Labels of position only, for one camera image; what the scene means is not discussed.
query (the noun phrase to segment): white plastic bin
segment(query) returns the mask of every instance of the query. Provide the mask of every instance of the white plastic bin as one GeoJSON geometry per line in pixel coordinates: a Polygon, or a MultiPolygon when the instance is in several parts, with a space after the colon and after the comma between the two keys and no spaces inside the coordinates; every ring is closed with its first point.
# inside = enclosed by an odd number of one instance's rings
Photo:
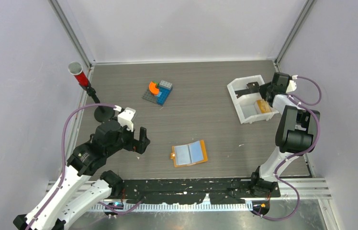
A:
{"type": "Polygon", "coordinates": [[[254,106],[257,100],[262,99],[261,95],[257,93],[251,93],[242,95],[237,98],[235,91],[246,89],[246,85],[251,82],[258,82],[259,85],[263,85],[264,80],[261,75],[255,75],[251,77],[236,78],[230,84],[227,85],[228,92],[230,93],[231,100],[233,101],[235,110],[237,111],[238,119],[241,124],[250,123],[255,121],[267,120],[269,121],[274,114],[278,111],[274,108],[270,108],[271,112],[259,114],[254,106]]]}

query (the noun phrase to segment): black stand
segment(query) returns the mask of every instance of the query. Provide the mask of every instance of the black stand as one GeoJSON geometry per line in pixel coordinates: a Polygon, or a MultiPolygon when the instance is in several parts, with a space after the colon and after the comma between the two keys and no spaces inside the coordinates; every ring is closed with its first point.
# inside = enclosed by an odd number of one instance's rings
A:
{"type": "MultiPolygon", "coordinates": [[[[92,88],[90,83],[87,87],[83,87],[83,89],[93,99],[93,101],[96,104],[100,103],[100,100],[96,96],[96,91],[94,90],[94,88],[92,88]]],[[[114,117],[114,115],[115,115],[115,111],[111,107],[99,106],[94,111],[94,119],[96,119],[96,121],[98,121],[98,122],[106,122],[106,121],[112,119],[114,117]]]]}

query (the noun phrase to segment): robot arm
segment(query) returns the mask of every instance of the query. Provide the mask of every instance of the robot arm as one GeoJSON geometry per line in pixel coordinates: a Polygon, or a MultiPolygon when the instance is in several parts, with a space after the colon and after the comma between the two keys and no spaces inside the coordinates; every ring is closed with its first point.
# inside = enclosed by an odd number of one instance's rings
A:
{"type": "MultiPolygon", "coordinates": [[[[296,90],[295,76],[275,73],[272,82],[259,87],[261,97],[282,114],[275,136],[276,147],[268,160],[258,166],[251,175],[251,192],[256,196],[268,196],[276,187],[276,167],[287,160],[279,169],[281,175],[287,166],[299,156],[289,156],[308,149],[313,143],[317,129],[309,112],[295,105],[286,93],[296,90]]],[[[318,111],[312,110],[317,118],[318,111]]]]}
{"type": "Polygon", "coordinates": [[[102,123],[96,128],[96,132],[90,136],[90,140],[77,146],[67,160],[65,179],[55,196],[56,186],[46,194],[43,200],[31,212],[26,215],[18,215],[14,225],[19,230],[25,230],[28,223],[34,219],[34,215],[52,199],[37,218],[30,230],[67,230],[87,209],[97,202],[107,198],[110,194],[118,195],[123,189],[123,180],[112,171],[104,172],[100,179],[78,198],[67,204],[74,193],[90,179],[90,177],[103,165],[107,158],[116,152],[126,149],[143,154],[150,144],[146,136],[146,129],[141,127],[139,140],[134,139],[135,110],[121,109],[118,117],[102,123]]]}

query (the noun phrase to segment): red cylinder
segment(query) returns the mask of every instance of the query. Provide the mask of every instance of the red cylinder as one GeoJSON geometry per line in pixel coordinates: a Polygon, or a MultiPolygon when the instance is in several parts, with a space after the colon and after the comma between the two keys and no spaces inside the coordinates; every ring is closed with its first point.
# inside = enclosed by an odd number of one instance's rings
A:
{"type": "Polygon", "coordinates": [[[69,64],[68,68],[69,73],[75,76],[76,80],[78,80],[79,84],[84,87],[89,86],[89,79],[86,77],[83,72],[83,67],[79,62],[72,62],[69,64]]]}

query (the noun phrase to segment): white wall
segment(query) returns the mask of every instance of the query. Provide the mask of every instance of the white wall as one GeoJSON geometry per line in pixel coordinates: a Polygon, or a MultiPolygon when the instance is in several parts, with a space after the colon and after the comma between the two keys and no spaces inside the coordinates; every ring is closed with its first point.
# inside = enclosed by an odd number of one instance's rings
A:
{"type": "Polygon", "coordinates": [[[96,62],[274,59],[306,2],[66,1],[96,62]]]}
{"type": "Polygon", "coordinates": [[[0,229],[41,200],[58,176],[63,124],[81,61],[46,0],[0,0],[0,229]]]}
{"type": "MultiPolygon", "coordinates": [[[[343,229],[358,230],[358,0],[318,0],[281,70],[313,78],[323,89],[314,169],[327,180],[343,229]]],[[[316,100],[313,86],[297,83],[298,94],[316,100]]]]}

